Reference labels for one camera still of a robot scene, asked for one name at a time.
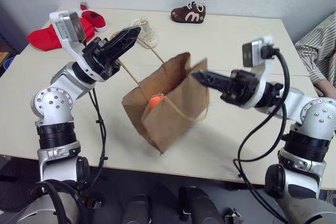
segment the striped shirt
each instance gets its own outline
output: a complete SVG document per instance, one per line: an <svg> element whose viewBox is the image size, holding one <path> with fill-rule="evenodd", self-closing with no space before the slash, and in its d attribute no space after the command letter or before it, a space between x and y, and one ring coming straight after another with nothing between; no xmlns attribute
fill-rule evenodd
<svg viewBox="0 0 336 224"><path fill-rule="evenodd" d="M336 86L336 13L300 39L295 48L313 84L328 80Z"/></svg>

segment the person's arm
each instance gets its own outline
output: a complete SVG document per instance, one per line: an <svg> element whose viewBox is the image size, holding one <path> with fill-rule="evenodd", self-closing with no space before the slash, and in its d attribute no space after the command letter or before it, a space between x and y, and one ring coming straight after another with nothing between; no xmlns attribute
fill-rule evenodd
<svg viewBox="0 0 336 224"><path fill-rule="evenodd" d="M295 44L313 85L324 96L333 98L336 98L336 88L322 74L316 62L329 58L335 50L335 43L336 14L334 13Z"/></svg>

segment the blue bin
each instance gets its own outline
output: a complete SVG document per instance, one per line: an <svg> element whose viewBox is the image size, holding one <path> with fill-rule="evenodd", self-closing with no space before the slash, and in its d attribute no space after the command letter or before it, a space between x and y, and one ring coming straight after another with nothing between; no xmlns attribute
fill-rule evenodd
<svg viewBox="0 0 336 224"><path fill-rule="evenodd" d="M11 65L12 61L14 60L14 57L10 57L7 60L5 60L3 67L5 70L7 70L9 68L9 66Z"/></svg>

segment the bag handle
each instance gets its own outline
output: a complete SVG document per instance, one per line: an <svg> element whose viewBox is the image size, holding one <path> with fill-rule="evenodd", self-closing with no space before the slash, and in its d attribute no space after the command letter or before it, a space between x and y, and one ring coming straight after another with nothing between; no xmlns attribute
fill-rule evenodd
<svg viewBox="0 0 336 224"><path fill-rule="evenodd" d="M110 37L110 40L116 35L118 34L118 32L115 32L114 34L111 35ZM161 58L161 56L150 46L148 45L148 43L146 43L144 40L140 39L140 38L137 38L139 41L143 42L149 49L151 49L151 51L156 55L156 57L162 62L163 64L163 68L168 76L168 72L166 70L166 64L164 62L164 60ZM117 60L120 65L122 66L122 68L129 74L129 76L133 79L133 81L138 85L138 87L140 88L140 90L142 91L142 94L144 95L144 97L146 98L147 101L149 101L151 98L149 98L144 90L144 88L141 86L140 82L135 78L135 76L131 73L131 71L125 66L124 63L121 62L120 59ZM205 99L206 99L206 110L205 110L205 113L203 115L202 118L200 119L195 119L195 118L191 118L189 116L187 116L186 114L184 114L177 106L176 104L168 97L165 95L164 97L164 100L166 100L170 105L171 107L180 115L182 116L184 119L187 119L188 121L190 122L200 122L200 121L203 121L207 114L208 114L208 111L209 111L209 90L208 88L206 88L206 94L205 94Z"/></svg>

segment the sleeve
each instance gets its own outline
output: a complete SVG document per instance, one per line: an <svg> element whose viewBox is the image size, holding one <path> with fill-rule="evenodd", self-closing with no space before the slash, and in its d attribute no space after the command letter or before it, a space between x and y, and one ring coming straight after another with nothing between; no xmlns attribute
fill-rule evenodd
<svg viewBox="0 0 336 224"><path fill-rule="evenodd" d="M332 56L336 43L336 14L330 15L295 44L313 84L326 80L317 62Z"/></svg>

